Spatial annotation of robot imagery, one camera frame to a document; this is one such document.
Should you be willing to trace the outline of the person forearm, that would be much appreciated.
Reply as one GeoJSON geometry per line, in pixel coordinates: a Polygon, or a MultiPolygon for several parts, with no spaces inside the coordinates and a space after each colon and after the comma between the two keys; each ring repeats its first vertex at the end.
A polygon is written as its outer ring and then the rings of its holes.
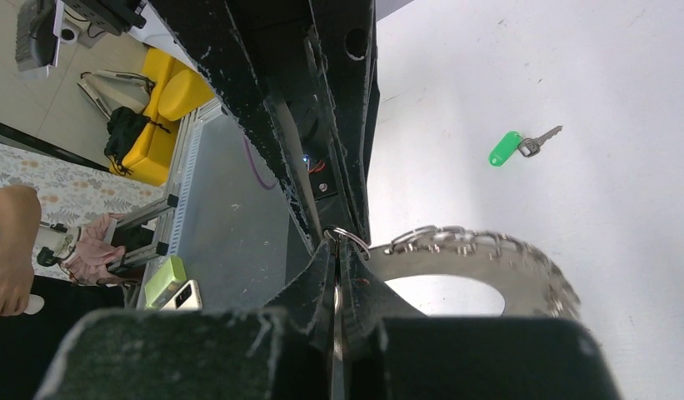
{"type": "Polygon", "coordinates": [[[41,216],[34,188],[0,188],[0,317],[15,316],[27,308],[34,279],[32,250],[41,216]]]}

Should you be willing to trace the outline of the metal disc with key rings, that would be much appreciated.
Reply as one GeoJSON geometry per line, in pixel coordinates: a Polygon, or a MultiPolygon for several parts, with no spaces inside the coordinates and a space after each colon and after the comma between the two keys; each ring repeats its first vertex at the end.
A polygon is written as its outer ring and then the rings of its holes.
{"type": "Polygon", "coordinates": [[[496,289],[506,315],[580,318],[581,300],[562,270],[539,248],[505,233],[429,225],[375,248],[340,227],[326,227],[324,234],[350,239],[383,282],[425,275],[469,278],[496,289]]]}

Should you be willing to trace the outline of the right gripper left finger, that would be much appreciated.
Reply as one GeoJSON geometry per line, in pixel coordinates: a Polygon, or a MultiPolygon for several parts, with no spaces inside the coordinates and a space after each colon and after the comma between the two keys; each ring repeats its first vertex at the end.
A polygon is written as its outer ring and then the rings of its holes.
{"type": "Polygon", "coordinates": [[[261,308],[99,310],[65,336],[39,399],[324,399],[334,259],[322,242],[261,308]]]}

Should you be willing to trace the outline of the silver key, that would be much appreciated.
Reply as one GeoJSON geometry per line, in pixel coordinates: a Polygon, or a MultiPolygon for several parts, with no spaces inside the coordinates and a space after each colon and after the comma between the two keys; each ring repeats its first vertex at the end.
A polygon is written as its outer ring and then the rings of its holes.
{"type": "Polygon", "coordinates": [[[560,133],[562,129],[563,126],[558,125],[538,137],[523,138],[517,147],[517,151],[525,158],[534,157],[541,151],[544,143],[560,133]]]}

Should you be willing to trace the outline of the green plastic key tag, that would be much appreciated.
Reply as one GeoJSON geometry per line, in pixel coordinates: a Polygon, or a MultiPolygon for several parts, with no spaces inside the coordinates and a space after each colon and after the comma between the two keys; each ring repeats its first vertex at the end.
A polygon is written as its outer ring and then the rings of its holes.
{"type": "Polygon", "coordinates": [[[501,167],[517,150],[523,137],[519,132],[507,132],[490,151],[488,162],[493,167],[501,167]]]}

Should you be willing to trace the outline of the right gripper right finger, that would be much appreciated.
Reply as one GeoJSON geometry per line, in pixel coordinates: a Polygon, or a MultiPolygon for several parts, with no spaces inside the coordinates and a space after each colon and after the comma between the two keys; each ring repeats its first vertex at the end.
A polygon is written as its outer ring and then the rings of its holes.
{"type": "Polygon", "coordinates": [[[354,399],[618,399],[596,341],[562,317],[429,317],[343,240],[344,358],[354,399]]]}

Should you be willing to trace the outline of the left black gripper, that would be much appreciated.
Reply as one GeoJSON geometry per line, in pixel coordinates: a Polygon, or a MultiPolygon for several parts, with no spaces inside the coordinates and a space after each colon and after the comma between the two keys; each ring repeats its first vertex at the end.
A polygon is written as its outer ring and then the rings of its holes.
{"type": "Polygon", "coordinates": [[[325,163],[336,225],[370,237],[367,170],[380,102],[372,1],[155,1],[223,110],[265,160],[305,243],[330,225],[302,155],[325,163]]]}

